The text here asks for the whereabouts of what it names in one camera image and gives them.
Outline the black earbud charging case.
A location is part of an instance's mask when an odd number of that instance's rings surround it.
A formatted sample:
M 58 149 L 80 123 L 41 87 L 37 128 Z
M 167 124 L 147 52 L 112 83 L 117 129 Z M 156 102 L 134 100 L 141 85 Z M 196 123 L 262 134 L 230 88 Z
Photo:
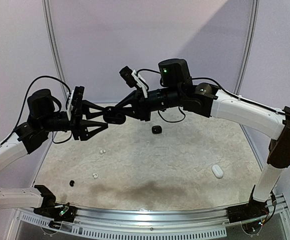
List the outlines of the black earbud charging case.
M 108 124 L 122 125 L 126 121 L 126 116 L 119 112 L 109 112 L 103 115 L 103 120 Z

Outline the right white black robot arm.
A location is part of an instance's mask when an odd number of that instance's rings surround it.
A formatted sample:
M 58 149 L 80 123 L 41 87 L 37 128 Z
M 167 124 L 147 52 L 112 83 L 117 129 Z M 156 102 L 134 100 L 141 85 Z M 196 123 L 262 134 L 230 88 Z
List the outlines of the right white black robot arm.
M 139 70 L 128 66 L 120 76 L 136 90 L 116 105 L 122 114 L 149 121 L 151 112 L 182 107 L 183 110 L 207 118 L 225 119 L 255 129 L 271 139 L 267 163 L 254 186 L 243 214 L 254 218 L 262 211 L 281 173 L 290 166 L 290 108 L 272 108 L 235 95 L 212 80 L 194 85 L 184 59 L 172 58 L 158 64 L 161 88 L 148 90 Z

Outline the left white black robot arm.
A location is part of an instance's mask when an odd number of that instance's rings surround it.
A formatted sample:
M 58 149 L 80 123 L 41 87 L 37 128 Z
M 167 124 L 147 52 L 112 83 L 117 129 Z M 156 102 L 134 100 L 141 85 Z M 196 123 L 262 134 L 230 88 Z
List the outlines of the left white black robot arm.
M 71 132 L 75 140 L 87 141 L 108 128 L 107 123 L 93 118 L 104 114 L 105 108 L 83 100 L 84 87 L 77 86 L 69 96 L 69 108 L 61 106 L 49 89 L 40 89 L 28 99 L 27 121 L 17 125 L 0 143 L 0 171 L 16 160 L 36 151 L 48 140 L 52 132 Z M 59 205 L 55 195 L 44 185 L 30 188 L 0 188 L 0 210 L 33 208 L 35 213 L 48 217 L 61 217 L 70 209 L 69 204 Z

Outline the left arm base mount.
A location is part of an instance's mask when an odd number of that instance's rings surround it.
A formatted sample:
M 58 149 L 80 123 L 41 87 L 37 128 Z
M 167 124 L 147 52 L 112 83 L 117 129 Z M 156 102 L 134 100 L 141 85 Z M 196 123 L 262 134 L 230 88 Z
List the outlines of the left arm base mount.
M 77 207 L 70 203 L 57 203 L 55 195 L 44 185 L 35 185 L 34 188 L 40 192 L 40 196 L 43 198 L 42 204 L 34 208 L 35 214 L 51 218 L 55 222 L 74 222 Z

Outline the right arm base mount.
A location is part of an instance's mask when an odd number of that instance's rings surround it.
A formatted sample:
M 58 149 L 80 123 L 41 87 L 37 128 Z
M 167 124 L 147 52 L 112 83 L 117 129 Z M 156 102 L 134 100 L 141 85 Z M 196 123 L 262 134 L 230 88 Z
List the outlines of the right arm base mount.
M 230 223 L 258 219 L 258 221 L 256 221 L 257 225 L 263 226 L 273 217 L 277 205 L 275 194 L 273 192 L 270 193 L 270 197 L 274 207 L 272 213 L 270 214 L 267 201 L 260 202 L 253 198 L 255 187 L 256 186 L 254 185 L 247 203 L 234 205 L 226 208 L 226 214 Z

